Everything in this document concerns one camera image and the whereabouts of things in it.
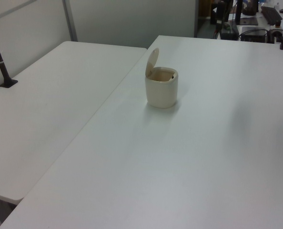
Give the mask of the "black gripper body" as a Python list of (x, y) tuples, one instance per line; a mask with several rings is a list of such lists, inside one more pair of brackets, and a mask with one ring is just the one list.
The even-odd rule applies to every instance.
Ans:
[(229, 12), (229, 8), (231, 7), (230, 0), (219, 0), (217, 2), (216, 14), (217, 15), (225, 15)]

